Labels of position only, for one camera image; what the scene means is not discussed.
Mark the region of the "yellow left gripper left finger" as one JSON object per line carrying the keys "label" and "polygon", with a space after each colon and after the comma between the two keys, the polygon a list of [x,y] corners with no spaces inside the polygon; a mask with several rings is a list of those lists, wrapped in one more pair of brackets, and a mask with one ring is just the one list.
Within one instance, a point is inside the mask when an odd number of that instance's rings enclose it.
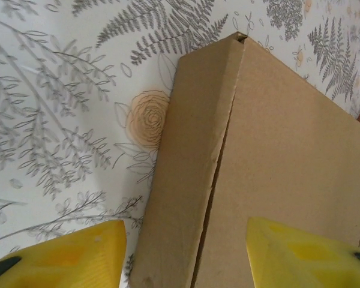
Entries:
{"label": "yellow left gripper left finger", "polygon": [[6,255],[0,287],[119,287],[127,247],[110,220]]}

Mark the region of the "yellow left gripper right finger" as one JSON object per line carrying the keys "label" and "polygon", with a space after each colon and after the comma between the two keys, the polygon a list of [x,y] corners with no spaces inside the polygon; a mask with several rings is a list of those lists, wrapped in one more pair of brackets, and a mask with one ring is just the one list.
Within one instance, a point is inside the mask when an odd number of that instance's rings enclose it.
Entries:
{"label": "yellow left gripper right finger", "polygon": [[360,287],[360,248],[265,218],[247,223],[255,287]]}

